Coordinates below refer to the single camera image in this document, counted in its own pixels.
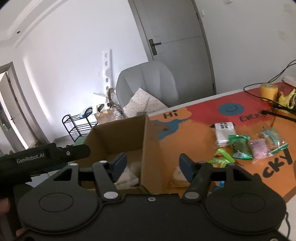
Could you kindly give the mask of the person's hand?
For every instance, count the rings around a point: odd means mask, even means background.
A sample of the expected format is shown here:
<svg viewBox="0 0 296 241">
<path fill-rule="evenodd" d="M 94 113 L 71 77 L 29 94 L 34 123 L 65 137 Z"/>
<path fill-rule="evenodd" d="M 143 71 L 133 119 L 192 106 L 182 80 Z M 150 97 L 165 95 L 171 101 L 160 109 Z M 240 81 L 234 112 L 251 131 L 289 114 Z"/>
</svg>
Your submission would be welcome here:
<svg viewBox="0 0 296 241">
<path fill-rule="evenodd" d="M 11 205 L 10 205 L 10 202 L 7 198 L 1 199 L 0 200 L 0 214 L 1 214 L 1 216 L 7 214 L 10 210 L 10 207 L 11 207 Z M 20 228 L 19 230 L 16 231 L 16 237 L 21 236 L 25 231 L 26 231 L 25 228 Z"/>
</svg>

